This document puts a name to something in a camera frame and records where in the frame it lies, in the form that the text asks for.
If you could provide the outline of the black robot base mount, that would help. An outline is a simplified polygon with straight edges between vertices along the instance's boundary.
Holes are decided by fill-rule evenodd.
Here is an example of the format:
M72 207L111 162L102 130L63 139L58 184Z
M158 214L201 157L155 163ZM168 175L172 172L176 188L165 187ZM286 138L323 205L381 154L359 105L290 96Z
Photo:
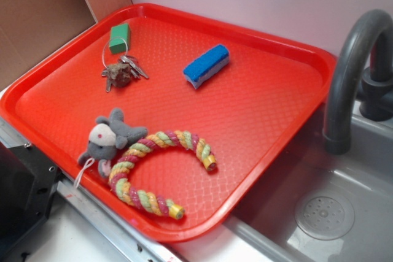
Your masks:
M49 219L59 174L35 146L1 145L1 260Z

